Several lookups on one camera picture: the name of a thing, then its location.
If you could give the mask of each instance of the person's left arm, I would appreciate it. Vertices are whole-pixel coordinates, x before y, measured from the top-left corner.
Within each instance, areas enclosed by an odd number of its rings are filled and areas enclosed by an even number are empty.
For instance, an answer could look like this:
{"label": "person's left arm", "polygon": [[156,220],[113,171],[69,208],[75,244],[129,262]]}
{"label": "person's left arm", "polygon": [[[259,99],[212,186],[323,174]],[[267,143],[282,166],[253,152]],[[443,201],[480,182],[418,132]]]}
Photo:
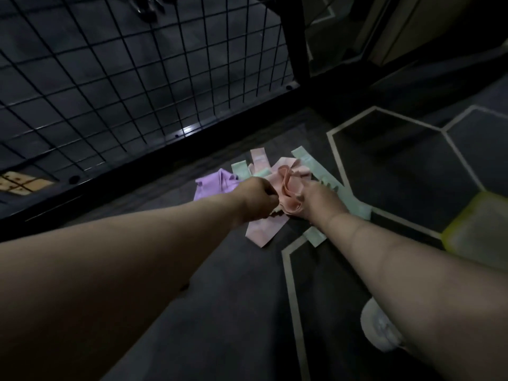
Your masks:
{"label": "person's left arm", "polygon": [[0,368],[17,379],[98,379],[232,228],[278,205],[261,178],[181,206],[0,244]]}

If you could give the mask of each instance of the person's left hand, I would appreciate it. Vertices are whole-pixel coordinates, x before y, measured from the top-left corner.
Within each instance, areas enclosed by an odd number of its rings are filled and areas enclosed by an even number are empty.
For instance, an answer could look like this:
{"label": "person's left hand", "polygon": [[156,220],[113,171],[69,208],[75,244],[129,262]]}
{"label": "person's left hand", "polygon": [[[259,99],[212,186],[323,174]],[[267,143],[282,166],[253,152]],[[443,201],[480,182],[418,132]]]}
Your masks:
{"label": "person's left hand", "polygon": [[246,179],[229,195],[241,201],[244,222],[267,218],[279,204],[279,196],[275,188],[263,178]]}

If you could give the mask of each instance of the wire grid panel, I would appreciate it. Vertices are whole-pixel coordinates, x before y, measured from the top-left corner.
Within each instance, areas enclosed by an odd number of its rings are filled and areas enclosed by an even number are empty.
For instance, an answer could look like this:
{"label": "wire grid panel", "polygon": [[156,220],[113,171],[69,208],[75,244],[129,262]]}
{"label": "wire grid panel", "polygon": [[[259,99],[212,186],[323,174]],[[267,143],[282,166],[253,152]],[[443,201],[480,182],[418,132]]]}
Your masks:
{"label": "wire grid panel", "polygon": [[[259,0],[178,0],[151,24],[129,0],[0,0],[0,78],[1,172],[67,184],[293,75],[280,18]],[[0,192],[0,216],[19,200]]]}

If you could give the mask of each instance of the hand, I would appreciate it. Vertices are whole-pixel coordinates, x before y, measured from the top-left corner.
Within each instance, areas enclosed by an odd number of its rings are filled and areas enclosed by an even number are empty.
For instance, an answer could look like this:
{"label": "hand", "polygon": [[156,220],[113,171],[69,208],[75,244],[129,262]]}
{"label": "hand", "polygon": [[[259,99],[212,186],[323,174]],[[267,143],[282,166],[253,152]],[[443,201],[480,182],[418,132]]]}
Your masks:
{"label": "hand", "polygon": [[346,205],[339,199],[336,192],[315,180],[303,180],[303,191],[300,200],[303,211],[299,217],[307,219],[312,224],[324,224],[335,214],[347,213]]}
{"label": "hand", "polygon": [[241,201],[243,222],[267,218],[279,205],[279,196],[275,188],[263,178],[246,179],[228,195]]}

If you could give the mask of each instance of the light green strap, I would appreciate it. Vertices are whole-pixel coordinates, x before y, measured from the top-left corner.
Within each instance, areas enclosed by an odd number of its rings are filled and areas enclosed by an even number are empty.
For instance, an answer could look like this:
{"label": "light green strap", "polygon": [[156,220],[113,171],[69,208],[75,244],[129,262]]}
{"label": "light green strap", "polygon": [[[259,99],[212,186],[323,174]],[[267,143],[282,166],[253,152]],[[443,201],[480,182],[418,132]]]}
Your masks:
{"label": "light green strap", "polygon": [[323,241],[326,239],[326,235],[321,231],[312,226],[310,229],[306,230],[303,235],[307,238],[310,244],[314,247],[318,247]]}
{"label": "light green strap", "polygon": [[262,169],[261,171],[256,172],[253,176],[259,176],[260,178],[265,178],[271,174],[272,174],[272,172],[270,169]]}
{"label": "light green strap", "polygon": [[231,169],[233,170],[233,174],[238,175],[238,179],[240,180],[249,179],[251,177],[251,172],[245,160],[233,163]]}
{"label": "light green strap", "polygon": [[294,157],[300,159],[304,166],[307,166],[316,179],[323,181],[324,184],[330,184],[331,187],[337,187],[337,194],[340,200],[344,202],[349,212],[353,215],[362,217],[363,219],[370,220],[370,213],[372,206],[360,202],[352,194],[351,190],[347,189],[340,183],[326,168],[324,168],[316,159],[314,159],[302,146],[296,150],[291,151]]}

